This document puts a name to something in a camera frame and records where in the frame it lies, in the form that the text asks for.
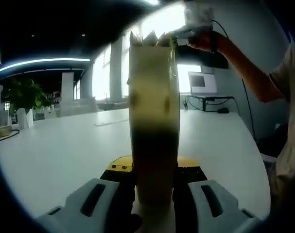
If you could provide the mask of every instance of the white table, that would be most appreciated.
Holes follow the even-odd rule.
[[[36,121],[1,141],[0,167],[30,215],[64,205],[70,193],[99,178],[111,161],[131,155],[128,118],[128,109],[121,109]],[[266,170],[236,113],[181,110],[179,155],[196,160],[208,179],[238,199],[240,208],[262,219],[268,215]]]

